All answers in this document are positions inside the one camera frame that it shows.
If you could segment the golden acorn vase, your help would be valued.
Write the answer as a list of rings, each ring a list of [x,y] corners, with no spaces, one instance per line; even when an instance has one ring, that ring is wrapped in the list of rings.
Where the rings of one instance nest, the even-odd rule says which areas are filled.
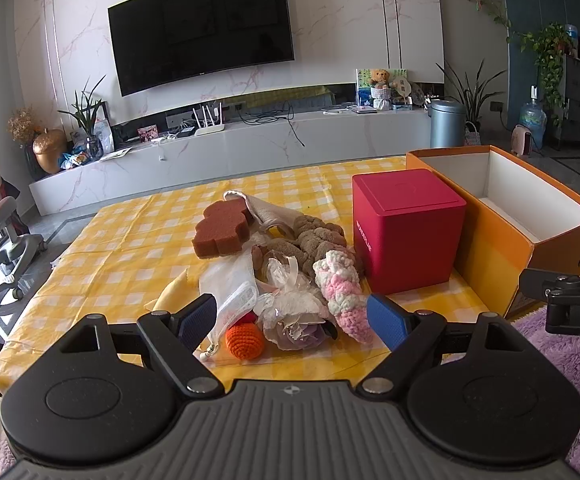
[[[66,134],[61,129],[46,129],[33,141],[33,153],[46,174],[58,174],[62,154],[68,149]]]

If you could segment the pink woven basket bag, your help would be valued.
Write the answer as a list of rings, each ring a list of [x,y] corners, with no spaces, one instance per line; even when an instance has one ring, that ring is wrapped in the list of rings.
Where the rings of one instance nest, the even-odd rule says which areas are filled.
[[[474,122],[468,120],[464,124],[464,144],[466,146],[477,146],[482,144],[480,140],[480,131]]]

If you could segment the orange cardboard box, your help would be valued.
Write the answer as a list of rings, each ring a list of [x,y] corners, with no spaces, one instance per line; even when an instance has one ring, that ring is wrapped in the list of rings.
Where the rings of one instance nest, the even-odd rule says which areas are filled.
[[[466,201],[454,268],[488,310],[534,303],[518,289],[526,268],[580,274],[580,195],[495,146],[429,148],[408,169],[431,170]]]

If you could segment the white wifi router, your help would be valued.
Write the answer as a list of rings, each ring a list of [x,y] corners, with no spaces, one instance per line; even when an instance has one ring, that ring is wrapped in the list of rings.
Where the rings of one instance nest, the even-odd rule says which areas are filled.
[[[192,116],[197,124],[195,136],[217,133],[225,130],[223,103],[203,104],[192,110]]]

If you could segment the green floor plant right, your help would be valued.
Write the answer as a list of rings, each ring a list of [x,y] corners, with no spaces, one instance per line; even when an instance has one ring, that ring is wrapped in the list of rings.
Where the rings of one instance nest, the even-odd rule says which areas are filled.
[[[460,76],[448,61],[443,66],[437,64],[437,68],[444,75],[445,81],[450,85],[450,90],[452,91],[450,99],[464,106],[465,120],[471,122],[475,127],[480,127],[480,121],[482,120],[480,112],[486,101],[502,95],[501,90],[489,91],[488,87],[498,78],[506,75],[506,70],[499,70],[494,75],[483,79],[484,62],[485,60],[480,61],[473,79],[468,76],[468,73]]]

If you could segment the brown plush monkey toy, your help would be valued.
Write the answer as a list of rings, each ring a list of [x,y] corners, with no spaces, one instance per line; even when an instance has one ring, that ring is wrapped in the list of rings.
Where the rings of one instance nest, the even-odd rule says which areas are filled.
[[[347,246],[344,230],[334,223],[326,223],[321,219],[300,214],[293,222],[293,240],[287,236],[277,236],[256,244],[252,248],[253,268],[260,276],[266,274],[265,266],[269,258],[281,261],[284,257],[295,257],[299,270],[315,277],[313,264],[326,258],[330,250],[345,252],[353,260],[359,276],[363,276],[363,263],[355,252]]]

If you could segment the blue water bottle jug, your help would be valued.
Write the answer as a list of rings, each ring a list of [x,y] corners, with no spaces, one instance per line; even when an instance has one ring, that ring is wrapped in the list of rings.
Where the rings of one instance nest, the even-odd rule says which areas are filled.
[[[538,100],[538,87],[530,87],[530,99],[521,107],[520,124],[527,128],[537,151],[544,145],[547,115]]]

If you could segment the red cube box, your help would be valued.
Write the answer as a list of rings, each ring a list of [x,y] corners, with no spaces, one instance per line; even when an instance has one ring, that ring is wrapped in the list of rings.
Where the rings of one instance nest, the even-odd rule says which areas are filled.
[[[447,282],[466,201],[426,169],[356,174],[352,185],[354,248],[372,292]]]

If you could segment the teddy bear on cabinet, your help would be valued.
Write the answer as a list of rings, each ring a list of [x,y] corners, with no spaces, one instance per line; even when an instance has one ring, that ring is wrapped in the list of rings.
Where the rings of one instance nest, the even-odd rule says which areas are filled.
[[[370,70],[370,96],[375,110],[389,110],[392,106],[392,89],[390,87],[390,72],[384,68]]]

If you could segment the brown bear-shaped sponge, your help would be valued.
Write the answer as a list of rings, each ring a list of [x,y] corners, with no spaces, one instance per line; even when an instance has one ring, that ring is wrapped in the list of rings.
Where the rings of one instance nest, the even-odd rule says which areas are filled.
[[[219,200],[206,207],[195,226],[192,246],[201,259],[238,254],[250,239],[254,218],[242,197]]]

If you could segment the white marble tv cabinet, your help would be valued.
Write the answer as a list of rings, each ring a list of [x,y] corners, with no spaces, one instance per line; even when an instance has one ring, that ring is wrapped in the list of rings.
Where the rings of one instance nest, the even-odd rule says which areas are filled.
[[[302,113],[291,120],[249,126],[132,148],[117,159],[61,171],[30,191],[43,216],[156,192],[327,162],[404,155],[431,145],[424,110],[357,115]]]

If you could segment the green potted plant left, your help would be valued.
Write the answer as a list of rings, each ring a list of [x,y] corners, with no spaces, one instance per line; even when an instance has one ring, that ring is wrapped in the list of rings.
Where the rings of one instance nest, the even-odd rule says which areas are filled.
[[[74,92],[74,102],[71,104],[71,109],[60,110],[60,114],[71,116],[84,131],[84,150],[91,160],[99,160],[104,154],[102,143],[95,133],[98,112],[104,105],[104,100],[97,99],[95,92],[102,81],[104,81],[104,77],[101,77],[91,89],[84,86],[80,92]]]

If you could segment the pink small heater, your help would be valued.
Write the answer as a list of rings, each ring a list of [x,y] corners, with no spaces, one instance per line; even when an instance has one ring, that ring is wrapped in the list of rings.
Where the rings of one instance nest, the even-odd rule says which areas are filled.
[[[516,125],[511,133],[511,153],[527,157],[532,153],[532,131],[523,125]]]

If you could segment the grey metal trash can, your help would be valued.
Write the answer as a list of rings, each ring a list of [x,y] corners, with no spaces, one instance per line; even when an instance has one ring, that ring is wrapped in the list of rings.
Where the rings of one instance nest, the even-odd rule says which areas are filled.
[[[457,148],[464,144],[466,108],[457,101],[436,100],[429,105],[431,147]]]

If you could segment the orange crochet carrot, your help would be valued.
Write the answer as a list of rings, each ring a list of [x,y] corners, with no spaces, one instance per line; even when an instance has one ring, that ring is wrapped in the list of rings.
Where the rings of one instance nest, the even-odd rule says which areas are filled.
[[[265,350],[265,337],[256,322],[256,314],[249,312],[226,330],[227,350],[240,361],[255,360]]]

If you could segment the picture book behind bear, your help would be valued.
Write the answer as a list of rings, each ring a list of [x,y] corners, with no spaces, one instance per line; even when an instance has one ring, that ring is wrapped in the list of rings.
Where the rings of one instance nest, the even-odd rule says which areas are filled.
[[[360,68],[356,70],[356,105],[371,107],[374,110],[370,96],[370,70],[372,68]],[[410,110],[412,105],[412,88],[407,78],[407,70],[403,70],[402,68],[398,68],[398,70],[384,68],[384,70],[388,70],[391,74],[392,106],[389,110],[400,110],[401,108]]]

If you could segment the pink white crochet toy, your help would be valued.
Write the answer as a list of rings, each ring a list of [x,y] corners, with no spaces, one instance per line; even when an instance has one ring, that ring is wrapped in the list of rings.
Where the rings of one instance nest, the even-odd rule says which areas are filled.
[[[367,296],[354,259],[347,252],[329,250],[313,264],[313,270],[315,283],[340,329],[360,344],[370,344],[373,332],[367,318]]]

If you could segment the black wall television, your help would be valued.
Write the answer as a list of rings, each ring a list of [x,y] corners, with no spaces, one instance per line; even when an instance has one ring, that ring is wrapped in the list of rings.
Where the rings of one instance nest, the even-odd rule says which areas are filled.
[[[294,58],[288,0],[127,0],[108,17],[122,96]]]

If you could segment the hanging ivy plant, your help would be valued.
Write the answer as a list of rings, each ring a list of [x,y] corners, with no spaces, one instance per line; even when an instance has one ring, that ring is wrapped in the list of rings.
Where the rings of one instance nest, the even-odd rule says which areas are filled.
[[[515,42],[521,52],[534,53],[539,89],[542,91],[542,107],[549,113],[553,127],[561,127],[564,99],[560,87],[564,76],[564,58],[573,49],[565,26],[549,23],[538,32],[519,32],[512,27],[506,12],[494,0],[468,1],[475,4],[477,11],[484,10],[496,24],[508,29],[508,41]]]

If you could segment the dried flower bouquet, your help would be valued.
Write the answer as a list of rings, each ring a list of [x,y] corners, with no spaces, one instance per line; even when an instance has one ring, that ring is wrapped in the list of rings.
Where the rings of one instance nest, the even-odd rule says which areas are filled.
[[[12,140],[22,146],[31,145],[42,133],[40,123],[32,107],[17,108],[7,122]]]

